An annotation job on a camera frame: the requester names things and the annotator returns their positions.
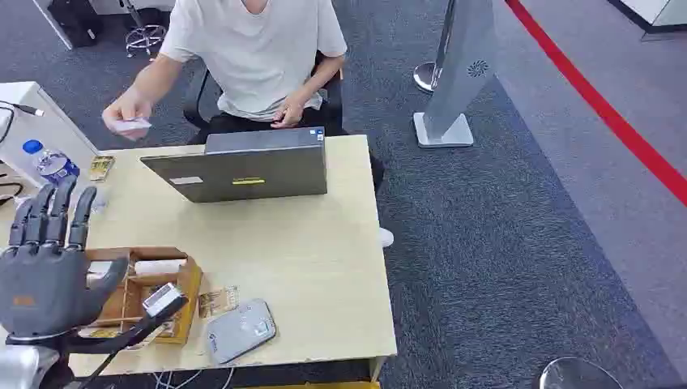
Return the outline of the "person's left hand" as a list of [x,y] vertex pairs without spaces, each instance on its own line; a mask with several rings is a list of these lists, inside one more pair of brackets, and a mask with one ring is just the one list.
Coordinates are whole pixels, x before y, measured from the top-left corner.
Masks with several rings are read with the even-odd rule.
[[302,119],[308,99],[308,97],[303,97],[299,94],[287,96],[279,106],[271,122],[271,128],[283,129],[296,126]]

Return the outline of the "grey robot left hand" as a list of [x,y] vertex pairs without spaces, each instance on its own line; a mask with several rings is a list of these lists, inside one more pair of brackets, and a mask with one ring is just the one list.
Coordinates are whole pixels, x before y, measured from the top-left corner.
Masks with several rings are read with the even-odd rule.
[[69,213],[75,177],[48,183],[16,210],[1,253],[1,324],[14,339],[61,335],[98,319],[126,276],[127,258],[89,282],[85,251],[97,189],[87,187]]

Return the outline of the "person's right hand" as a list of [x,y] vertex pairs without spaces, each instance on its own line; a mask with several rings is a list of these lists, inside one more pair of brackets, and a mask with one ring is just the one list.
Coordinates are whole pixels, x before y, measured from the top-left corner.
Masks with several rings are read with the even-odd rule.
[[103,111],[102,120],[115,135],[136,141],[145,137],[151,128],[152,104],[145,94],[129,87]]

